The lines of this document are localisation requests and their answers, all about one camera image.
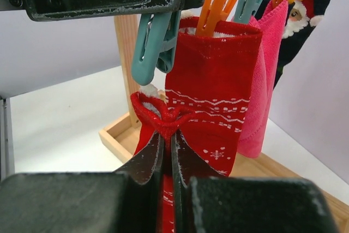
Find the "gray wall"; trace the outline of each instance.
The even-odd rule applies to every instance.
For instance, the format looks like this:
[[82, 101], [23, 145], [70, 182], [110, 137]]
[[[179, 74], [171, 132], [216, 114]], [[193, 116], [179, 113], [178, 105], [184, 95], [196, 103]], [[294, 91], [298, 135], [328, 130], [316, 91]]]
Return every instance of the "gray wall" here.
[[33, 22], [0, 12], [0, 96], [13, 97], [119, 65], [112, 17]]
[[332, 0], [325, 18], [285, 67], [269, 116], [349, 183], [347, 1]]

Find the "white table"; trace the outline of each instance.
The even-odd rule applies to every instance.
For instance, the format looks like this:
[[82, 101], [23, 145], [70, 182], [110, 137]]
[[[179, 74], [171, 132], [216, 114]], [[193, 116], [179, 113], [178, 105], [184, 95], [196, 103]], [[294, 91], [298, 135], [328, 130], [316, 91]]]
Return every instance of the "white table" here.
[[[153, 83], [164, 88], [157, 72]], [[113, 171], [98, 131], [128, 111], [121, 67], [11, 99], [16, 172]], [[272, 121], [263, 152], [349, 205], [349, 185]]]

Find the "wooden frame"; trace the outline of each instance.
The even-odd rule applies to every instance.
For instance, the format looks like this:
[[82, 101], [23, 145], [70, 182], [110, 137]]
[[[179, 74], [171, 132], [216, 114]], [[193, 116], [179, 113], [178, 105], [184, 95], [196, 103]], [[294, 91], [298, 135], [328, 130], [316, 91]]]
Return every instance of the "wooden frame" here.
[[[99, 132], [102, 143], [122, 162], [132, 158], [138, 144], [141, 123], [135, 115], [130, 94], [139, 90], [132, 79], [131, 63], [137, 38], [136, 15], [115, 17], [115, 29], [120, 51], [121, 65], [128, 97], [129, 112]], [[250, 177], [298, 177], [268, 156], [261, 154], [257, 159], [237, 155], [231, 176]], [[349, 206], [324, 192], [327, 202], [341, 233], [349, 233]]]

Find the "pink towel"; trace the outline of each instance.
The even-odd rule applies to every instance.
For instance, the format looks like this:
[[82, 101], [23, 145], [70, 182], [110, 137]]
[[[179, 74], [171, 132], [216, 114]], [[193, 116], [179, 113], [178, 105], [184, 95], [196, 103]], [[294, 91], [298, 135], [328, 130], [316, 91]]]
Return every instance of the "pink towel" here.
[[284, 0], [275, 9], [270, 1], [260, 20], [251, 18], [250, 25], [262, 30], [263, 37], [254, 71], [251, 99], [238, 142], [238, 152], [256, 158], [262, 151], [282, 34], [288, 3]]

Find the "wooden base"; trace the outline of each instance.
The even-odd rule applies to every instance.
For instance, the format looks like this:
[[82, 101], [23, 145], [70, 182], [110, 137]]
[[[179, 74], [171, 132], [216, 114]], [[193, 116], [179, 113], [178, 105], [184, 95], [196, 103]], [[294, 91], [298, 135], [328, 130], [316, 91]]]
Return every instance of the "wooden base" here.
[[[140, 127], [133, 128], [129, 113], [99, 132], [102, 143], [122, 163], [134, 154], [140, 137]], [[237, 155], [230, 176], [234, 177], [299, 177], [297, 174], [261, 154], [257, 159]], [[349, 206], [323, 192], [341, 233], [349, 233]]]

